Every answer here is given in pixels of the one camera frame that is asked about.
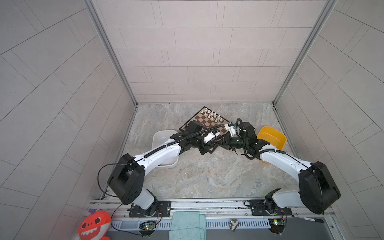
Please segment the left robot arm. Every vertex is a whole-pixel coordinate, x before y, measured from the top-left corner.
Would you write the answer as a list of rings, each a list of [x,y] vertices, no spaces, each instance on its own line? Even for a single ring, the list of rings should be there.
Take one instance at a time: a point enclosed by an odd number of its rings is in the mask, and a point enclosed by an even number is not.
[[[206,150],[208,142],[204,138],[210,133],[215,138],[219,124],[212,128],[204,128],[197,121],[189,123],[183,132],[176,132],[165,142],[149,152],[131,156],[125,154],[120,157],[107,184],[116,194],[123,205],[135,204],[139,212],[147,217],[155,214],[158,208],[158,199],[149,190],[143,188],[145,177],[164,162],[179,156],[190,148]]]

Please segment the white plastic tray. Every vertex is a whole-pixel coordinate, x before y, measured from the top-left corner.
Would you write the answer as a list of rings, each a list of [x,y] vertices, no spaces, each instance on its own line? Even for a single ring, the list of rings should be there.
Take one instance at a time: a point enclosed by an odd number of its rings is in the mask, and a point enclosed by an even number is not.
[[[175,131],[175,130],[158,131],[153,136],[152,149],[155,149],[161,145],[164,145],[164,143],[166,141],[168,141],[173,134],[176,134],[176,133],[177,133],[177,131]],[[161,165],[157,166],[157,168],[158,169],[174,168],[177,165],[178,160],[179,160],[179,156],[167,159]]]

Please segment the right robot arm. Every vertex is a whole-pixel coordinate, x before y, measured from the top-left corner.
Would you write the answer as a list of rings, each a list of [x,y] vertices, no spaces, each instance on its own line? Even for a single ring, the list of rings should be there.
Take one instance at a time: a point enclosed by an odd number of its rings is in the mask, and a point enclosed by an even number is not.
[[[266,195],[264,206],[270,215],[277,215],[285,208],[307,208],[314,214],[323,214],[341,198],[327,166],[321,162],[311,163],[295,158],[283,148],[287,137],[272,127],[263,127],[257,134],[253,125],[237,119],[235,124],[226,124],[227,134],[223,140],[226,149],[242,149],[248,160],[261,160],[272,164],[293,177],[297,190],[275,189]]]

